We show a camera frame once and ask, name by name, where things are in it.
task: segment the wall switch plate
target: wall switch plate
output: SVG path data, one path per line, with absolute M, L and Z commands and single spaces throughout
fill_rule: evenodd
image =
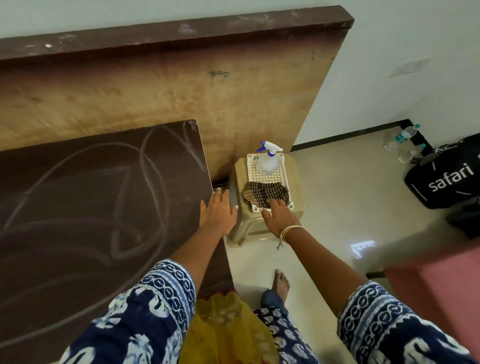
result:
M 425 68 L 429 61 L 430 57 L 425 57 L 396 66 L 388 78 L 400 76 L 401 74 L 421 71 Z

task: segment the pink object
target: pink object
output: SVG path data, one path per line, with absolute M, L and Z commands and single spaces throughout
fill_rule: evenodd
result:
M 401 301 L 480 361 L 480 239 L 385 269 Z

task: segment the bracelet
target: bracelet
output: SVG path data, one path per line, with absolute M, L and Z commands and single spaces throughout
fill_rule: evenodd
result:
M 283 248 L 283 242 L 285 241 L 285 235 L 287 234 L 287 232 L 290 231 L 290 229 L 294 229 L 294 228 L 304 229 L 304 227 L 301 226 L 301 225 L 290 225 L 290 226 L 287 226 L 286 228 L 284 228 L 283 231 L 280 234 L 280 239 L 278 240 L 278 246 L 276 247 L 277 250 L 280 249 L 280 247 Z

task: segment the yellow fabric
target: yellow fabric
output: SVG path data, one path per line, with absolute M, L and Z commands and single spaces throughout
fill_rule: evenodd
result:
M 278 364 L 270 330 L 236 292 L 197 300 L 180 364 Z

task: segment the blue printed kurta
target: blue printed kurta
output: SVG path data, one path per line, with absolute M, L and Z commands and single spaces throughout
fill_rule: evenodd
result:
M 195 285 L 166 259 L 118 295 L 67 348 L 60 364 L 174 364 L 195 312 Z M 270 329 L 280 363 L 318 363 L 289 316 L 276 307 L 256 315 Z M 477 363 L 468 350 L 375 282 L 360 286 L 338 318 L 338 336 L 358 363 Z

